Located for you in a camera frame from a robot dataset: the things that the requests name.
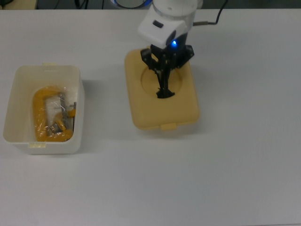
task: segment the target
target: white plastic bin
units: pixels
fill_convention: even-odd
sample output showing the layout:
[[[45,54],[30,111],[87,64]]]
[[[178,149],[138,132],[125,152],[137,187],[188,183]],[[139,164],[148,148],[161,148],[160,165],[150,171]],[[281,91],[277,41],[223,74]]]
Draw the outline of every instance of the white plastic bin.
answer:
[[[66,87],[67,104],[77,102],[74,133],[65,142],[37,142],[32,115],[35,92],[47,86]],[[3,130],[4,139],[28,154],[69,154],[80,148],[85,93],[79,69],[44,64],[22,66],[15,74]]]

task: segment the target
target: yellow plastic container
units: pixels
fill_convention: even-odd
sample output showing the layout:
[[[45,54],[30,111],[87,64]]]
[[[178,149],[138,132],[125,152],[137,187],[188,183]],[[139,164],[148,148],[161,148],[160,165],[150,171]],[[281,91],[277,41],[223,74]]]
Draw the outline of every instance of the yellow plastic container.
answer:
[[[169,89],[175,95],[158,99],[158,79],[141,60],[140,50],[125,59],[128,97],[134,125],[140,129],[172,130],[199,119],[198,99],[189,63],[173,70]]]

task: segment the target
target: clear plastic bag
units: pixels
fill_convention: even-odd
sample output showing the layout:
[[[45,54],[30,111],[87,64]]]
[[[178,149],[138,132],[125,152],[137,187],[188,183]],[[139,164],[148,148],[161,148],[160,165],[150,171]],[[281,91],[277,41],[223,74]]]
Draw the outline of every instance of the clear plastic bag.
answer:
[[[39,89],[33,96],[32,109],[37,141],[64,142],[72,137],[76,102],[70,107],[66,88],[48,86]]]

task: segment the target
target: white robot housing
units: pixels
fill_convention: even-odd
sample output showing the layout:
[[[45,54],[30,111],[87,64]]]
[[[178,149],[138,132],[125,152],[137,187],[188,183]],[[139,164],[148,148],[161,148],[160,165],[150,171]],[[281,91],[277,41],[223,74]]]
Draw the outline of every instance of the white robot housing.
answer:
[[[138,33],[150,44],[164,49],[191,29],[195,12],[202,5],[203,0],[154,0]]]

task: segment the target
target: white table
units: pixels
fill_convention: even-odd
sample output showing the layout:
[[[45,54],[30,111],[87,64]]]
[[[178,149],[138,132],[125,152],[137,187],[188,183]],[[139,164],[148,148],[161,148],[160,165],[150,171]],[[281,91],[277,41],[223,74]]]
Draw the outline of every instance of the white table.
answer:
[[[145,13],[0,13],[1,131],[21,65],[75,65],[86,92],[78,154],[30,156],[0,138],[1,225],[301,223],[301,10],[225,10],[193,28],[202,116],[166,133],[136,129],[127,99],[123,61],[147,46]]]

